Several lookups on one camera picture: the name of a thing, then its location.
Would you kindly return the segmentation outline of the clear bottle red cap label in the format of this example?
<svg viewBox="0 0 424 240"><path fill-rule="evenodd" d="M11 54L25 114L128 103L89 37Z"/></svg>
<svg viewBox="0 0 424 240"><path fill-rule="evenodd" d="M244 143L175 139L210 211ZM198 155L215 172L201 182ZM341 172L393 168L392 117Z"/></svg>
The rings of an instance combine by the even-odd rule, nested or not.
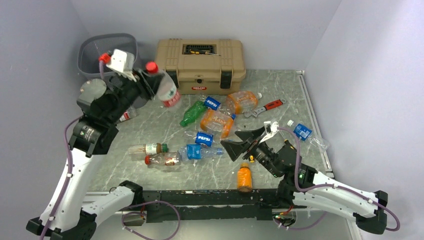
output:
<svg viewBox="0 0 424 240"><path fill-rule="evenodd" d="M145 65L150 76L159 77L160 83L156 96L168 110L176 111L181 106L181 94L171 76L163 69L160 69L154 61L149 61Z"/></svg>

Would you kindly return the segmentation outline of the small orange juice bottle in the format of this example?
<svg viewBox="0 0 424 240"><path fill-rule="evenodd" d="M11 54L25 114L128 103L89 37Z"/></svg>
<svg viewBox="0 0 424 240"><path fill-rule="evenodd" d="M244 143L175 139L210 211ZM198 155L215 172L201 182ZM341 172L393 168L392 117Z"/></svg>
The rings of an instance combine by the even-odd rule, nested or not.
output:
<svg viewBox="0 0 424 240"><path fill-rule="evenodd" d="M253 190L252 174L248 162L243 162L237 172L237 190L242 193L250 193Z"/></svg>

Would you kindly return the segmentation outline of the clear bottle blue label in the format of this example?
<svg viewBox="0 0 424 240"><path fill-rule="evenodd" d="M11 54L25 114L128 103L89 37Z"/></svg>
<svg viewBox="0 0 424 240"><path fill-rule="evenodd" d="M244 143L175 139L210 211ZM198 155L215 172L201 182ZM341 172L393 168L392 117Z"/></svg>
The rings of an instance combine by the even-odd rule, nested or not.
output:
<svg viewBox="0 0 424 240"><path fill-rule="evenodd" d="M226 153L225 149L221 147L205 147L201 144L187 144L177 152L181 155L183 161L211 159Z"/></svg>

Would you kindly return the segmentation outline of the green plastic bottle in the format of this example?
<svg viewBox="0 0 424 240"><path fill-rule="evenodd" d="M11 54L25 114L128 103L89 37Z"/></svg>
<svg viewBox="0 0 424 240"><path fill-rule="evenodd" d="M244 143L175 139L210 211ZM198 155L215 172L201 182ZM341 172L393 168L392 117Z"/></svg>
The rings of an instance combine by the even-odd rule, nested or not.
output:
<svg viewBox="0 0 424 240"><path fill-rule="evenodd" d="M189 124L194 123L204 112L208 109L201 100L196 101L188 110L183 114L183 118L179 125L181 127L187 127Z"/></svg>

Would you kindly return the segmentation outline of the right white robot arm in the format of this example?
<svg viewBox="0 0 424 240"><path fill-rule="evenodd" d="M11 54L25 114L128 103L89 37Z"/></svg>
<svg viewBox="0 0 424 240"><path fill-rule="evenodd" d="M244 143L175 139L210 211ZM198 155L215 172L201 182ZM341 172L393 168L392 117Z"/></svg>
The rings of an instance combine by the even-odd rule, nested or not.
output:
<svg viewBox="0 0 424 240"><path fill-rule="evenodd" d="M276 134L270 125L256 130L237 131L240 141L221 140L232 161L253 157L275 178L282 178L271 201L282 208L305 206L344 217L361 230L381 235L387 230L384 207L388 194L367 192L340 183L314 167L301 162L295 146L285 140L274 151L266 141Z"/></svg>

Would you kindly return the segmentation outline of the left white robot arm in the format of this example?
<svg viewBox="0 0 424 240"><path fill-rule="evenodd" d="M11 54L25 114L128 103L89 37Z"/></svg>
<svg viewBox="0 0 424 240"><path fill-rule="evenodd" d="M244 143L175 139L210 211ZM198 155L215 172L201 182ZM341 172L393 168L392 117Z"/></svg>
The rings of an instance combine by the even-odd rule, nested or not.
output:
<svg viewBox="0 0 424 240"><path fill-rule="evenodd" d="M83 201L118 133L120 117L136 99L152 100L162 78L161 73L131 70L127 76L116 75L118 86L109 87L99 78L81 86L77 105L82 116L71 122L71 136L64 137L64 170L44 212L28 221L29 232L41 239L89 240L96 228L115 212L127 207L137 210L143 205L142 186L129 180L93 203Z"/></svg>

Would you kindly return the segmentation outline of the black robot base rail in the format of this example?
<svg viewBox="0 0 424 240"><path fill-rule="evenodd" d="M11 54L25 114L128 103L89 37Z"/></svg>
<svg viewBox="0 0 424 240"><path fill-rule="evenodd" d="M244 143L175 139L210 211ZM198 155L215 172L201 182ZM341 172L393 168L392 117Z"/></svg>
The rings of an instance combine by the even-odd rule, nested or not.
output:
<svg viewBox="0 0 424 240"><path fill-rule="evenodd" d="M256 219L271 221L277 210L293 205L296 187L281 180L277 188L258 188L242 193L221 190L144 190L125 180L121 187L135 193L129 209L147 213L148 223L181 220ZM141 204L149 203L142 208Z"/></svg>

